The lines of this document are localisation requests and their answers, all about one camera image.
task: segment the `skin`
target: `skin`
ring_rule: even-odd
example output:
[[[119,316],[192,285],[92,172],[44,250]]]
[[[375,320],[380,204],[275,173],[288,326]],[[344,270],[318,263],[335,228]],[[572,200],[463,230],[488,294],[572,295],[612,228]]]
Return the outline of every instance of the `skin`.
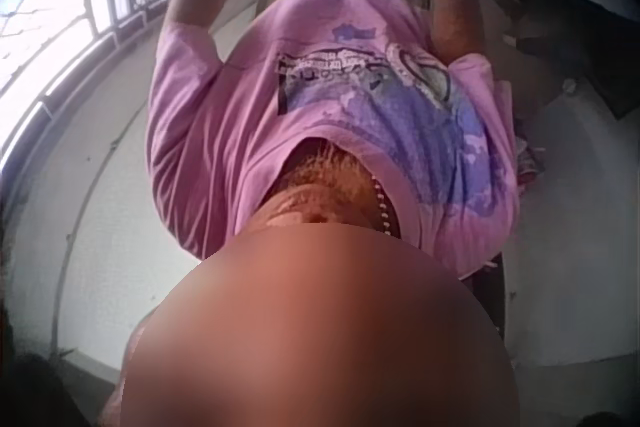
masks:
[[[149,320],[123,391],[122,426],[518,425],[471,294],[423,252],[340,224],[240,236],[203,262]]]
[[[485,51],[480,0],[431,0],[431,39],[445,65]]]

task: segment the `graphic print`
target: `graphic print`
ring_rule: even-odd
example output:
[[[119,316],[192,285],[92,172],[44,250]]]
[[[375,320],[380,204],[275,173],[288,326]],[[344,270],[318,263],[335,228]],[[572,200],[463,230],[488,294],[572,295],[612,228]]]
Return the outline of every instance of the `graphic print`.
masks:
[[[493,214],[503,165],[471,101],[437,62],[418,62],[391,44],[385,55],[351,48],[283,54],[277,73],[279,115],[337,105],[320,123],[386,152],[421,203]]]

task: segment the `shirt sleeve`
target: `shirt sleeve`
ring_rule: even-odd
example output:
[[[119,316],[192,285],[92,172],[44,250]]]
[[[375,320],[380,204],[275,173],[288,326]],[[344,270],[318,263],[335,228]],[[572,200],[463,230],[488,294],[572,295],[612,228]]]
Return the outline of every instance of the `shirt sleeve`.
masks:
[[[511,234],[519,211],[517,161],[510,85],[496,81],[491,64],[479,54],[456,60],[449,72],[484,124],[484,138],[475,141],[489,154],[492,179],[483,198],[494,206],[486,215],[465,206],[442,225],[436,249],[462,278],[497,255]]]
[[[147,168],[160,218],[199,259],[220,248],[220,226],[226,225],[224,194],[217,195],[222,186],[211,175],[215,156],[206,128],[212,107],[208,94],[221,68],[206,29],[177,23],[165,27],[149,98]]]

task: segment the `necklace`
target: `necklace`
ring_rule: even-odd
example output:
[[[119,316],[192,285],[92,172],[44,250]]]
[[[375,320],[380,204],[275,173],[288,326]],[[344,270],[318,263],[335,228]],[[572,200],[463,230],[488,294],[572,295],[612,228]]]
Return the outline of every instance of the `necklace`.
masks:
[[[389,206],[387,205],[387,196],[382,189],[382,185],[375,176],[371,176],[373,180],[373,186],[376,189],[376,197],[378,198],[378,208],[380,209],[380,217],[382,219],[382,225],[384,226],[383,232],[387,235],[391,235],[391,222],[389,222]]]

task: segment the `man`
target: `man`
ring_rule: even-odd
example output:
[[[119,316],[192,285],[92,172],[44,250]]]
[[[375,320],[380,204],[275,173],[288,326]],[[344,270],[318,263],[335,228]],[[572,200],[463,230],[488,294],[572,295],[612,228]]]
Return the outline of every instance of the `man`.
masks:
[[[482,55],[478,0],[278,0],[222,63],[226,0],[171,0],[150,99],[160,215],[199,259],[243,232],[375,229],[458,278],[518,210],[508,86]]]
[[[124,392],[122,425],[517,424],[455,281],[518,209],[478,0],[433,0],[430,30],[406,0],[278,0],[223,64],[225,1],[171,0],[147,145],[163,221],[210,258],[134,333],[103,423]]]

